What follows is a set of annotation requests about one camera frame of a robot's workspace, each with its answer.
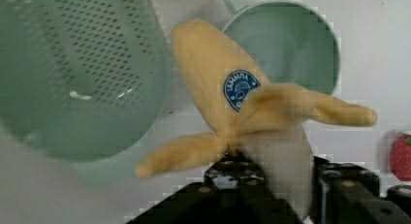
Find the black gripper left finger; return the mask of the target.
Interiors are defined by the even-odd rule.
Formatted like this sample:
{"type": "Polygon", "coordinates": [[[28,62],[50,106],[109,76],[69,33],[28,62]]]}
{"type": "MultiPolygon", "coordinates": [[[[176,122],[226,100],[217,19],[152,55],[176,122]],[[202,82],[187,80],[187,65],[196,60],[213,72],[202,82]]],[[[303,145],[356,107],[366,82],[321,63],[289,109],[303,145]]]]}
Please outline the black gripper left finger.
{"type": "Polygon", "coordinates": [[[190,183],[125,224],[302,224],[273,196],[261,167],[243,155],[226,155],[202,182],[190,183]]]}

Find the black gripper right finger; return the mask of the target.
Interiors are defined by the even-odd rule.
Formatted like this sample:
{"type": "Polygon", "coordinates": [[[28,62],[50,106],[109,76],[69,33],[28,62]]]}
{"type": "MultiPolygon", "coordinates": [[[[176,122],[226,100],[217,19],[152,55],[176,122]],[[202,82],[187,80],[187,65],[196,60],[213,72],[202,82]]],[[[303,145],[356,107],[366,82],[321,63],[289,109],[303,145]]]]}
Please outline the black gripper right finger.
{"type": "Polygon", "coordinates": [[[352,163],[315,156],[311,220],[314,224],[411,224],[410,186],[380,195],[380,177],[352,163]]]}

